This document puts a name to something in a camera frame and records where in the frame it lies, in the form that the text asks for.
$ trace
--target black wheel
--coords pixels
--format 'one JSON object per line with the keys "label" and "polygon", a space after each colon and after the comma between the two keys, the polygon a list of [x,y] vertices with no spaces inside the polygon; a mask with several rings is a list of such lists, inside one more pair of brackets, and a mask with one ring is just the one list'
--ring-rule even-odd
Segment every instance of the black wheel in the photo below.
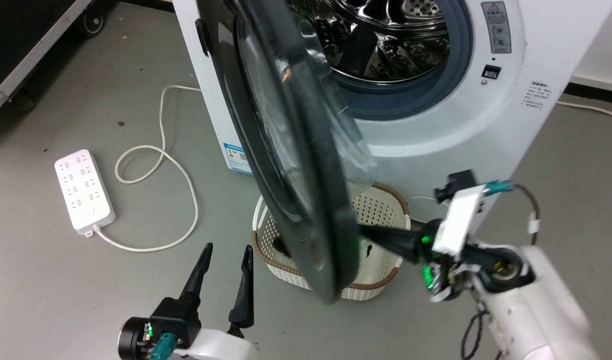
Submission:
{"label": "black wheel", "polygon": [[34,109],[34,101],[30,96],[30,92],[26,88],[21,88],[11,98],[10,102],[17,107],[21,112],[27,113]]}
{"label": "black wheel", "polygon": [[105,27],[105,18],[102,11],[97,6],[89,6],[77,18],[75,27],[84,37],[94,38],[99,35]]}

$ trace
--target warning label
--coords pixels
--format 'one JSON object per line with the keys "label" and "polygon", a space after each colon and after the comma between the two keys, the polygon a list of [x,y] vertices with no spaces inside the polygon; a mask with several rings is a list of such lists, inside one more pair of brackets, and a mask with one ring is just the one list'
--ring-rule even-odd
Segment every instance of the warning label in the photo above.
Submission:
{"label": "warning label", "polygon": [[241,171],[246,174],[253,174],[253,170],[250,168],[250,164],[248,164],[248,158],[244,153],[243,148],[239,146],[230,145],[228,143],[224,143],[224,148],[226,149],[226,154],[228,155],[228,160],[230,161],[230,167],[233,170]]}
{"label": "warning label", "polygon": [[488,25],[490,51],[493,54],[510,54],[512,52],[510,25],[504,2],[482,2],[481,9],[484,11]]}
{"label": "warning label", "polygon": [[521,104],[526,107],[541,110],[544,108],[546,101],[552,95],[552,91],[548,84],[539,81],[532,81],[528,85],[528,91],[523,96]]}

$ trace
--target gray floor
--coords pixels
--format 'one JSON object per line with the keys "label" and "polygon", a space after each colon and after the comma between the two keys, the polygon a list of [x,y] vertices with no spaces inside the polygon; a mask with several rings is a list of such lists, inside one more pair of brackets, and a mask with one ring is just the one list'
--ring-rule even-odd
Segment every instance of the gray floor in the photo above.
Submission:
{"label": "gray floor", "polygon": [[[96,156],[116,208],[111,237],[131,246],[164,244],[192,219],[187,185],[170,162],[133,186],[113,175],[123,151],[160,144],[164,86],[196,85],[175,16],[120,4],[99,37],[79,43],[67,37],[38,70],[29,84],[40,96],[33,112],[0,113],[0,360],[116,359],[123,322],[175,296],[207,242],[215,253],[202,293],[204,326],[228,328],[239,284],[258,190],[253,178],[224,166],[197,93],[171,93],[165,113],[168,148],[202,203],[190,239],[137,254],[72,230],[52,164],[81,148]],[[156,157],[136,155],[125,174],[140,176]],[[590,317],[597,351],[612,359],[612,118],[557,107],[515,178],[539,198],[540,244]],[[523,244],[527,214],[523,198],[504,196],[479,234]],[[255,266],[256,324],[246,335],[267,360],[457,359],[474,310],[468,296],[429,304],[408,265],[373,301],[333,306],[276,279],[259,260]],[[495,353],[485,335],[476,358]]]}

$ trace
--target power strip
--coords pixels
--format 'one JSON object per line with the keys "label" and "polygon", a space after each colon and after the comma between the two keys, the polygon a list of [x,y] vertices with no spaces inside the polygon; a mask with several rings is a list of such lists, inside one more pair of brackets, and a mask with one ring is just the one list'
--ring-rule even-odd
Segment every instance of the power strip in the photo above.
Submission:
{"label": "power strip", "polygon": [[111,224],[116,215],[95,158],[88,150],[79,150],[55,162],[73,228],[90,238],[95,226]]}

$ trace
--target black cable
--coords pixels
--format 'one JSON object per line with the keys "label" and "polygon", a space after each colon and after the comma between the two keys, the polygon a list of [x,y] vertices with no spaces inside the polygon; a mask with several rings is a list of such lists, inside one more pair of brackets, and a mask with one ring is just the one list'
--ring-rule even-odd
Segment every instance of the black cable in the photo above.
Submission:
{"label": "black cable", "polygon": [[[482,310],[470,318],[470,321],[468,322],[468,327],[466,328],[466,332],[464,333],[464,337],[461,338],[462,360],[471,360],[475,356],[477,350],[479,350],[479,342],[481,341],[481,331],[484,329],[482,318],[484,317],[484,315],[488,315],[488,313],[488,310]],[[475,337],[475,344],[473,345],[470,353],[466,355],[466,342],[468,341],[468,335],[470,333],[470,330],[472,330],[472,326],[477,320],[479,320],[479,323],[477,324],[477,337]]]}
{"label": "black cable", "polygon": [[[530,200],[530,204],[532,205],[532,212],[535,214],[535,221],[539,221],[539,219],[541,217],[539,217],[539,204],[537,203],[537,199],[535,198],[535,196],[523,185],[521,184],[515,184],[514,187],[516,189],[519,189],[519,191],[521,191],[523,194],[526,195],[526,198],[528,198],[528,200]],[[537,233],[539,232],[539,230],[537,230],[536,232],[532,233],[532,240],[530,240],[530,244],[531,245],[536,245],[537,244]]]}

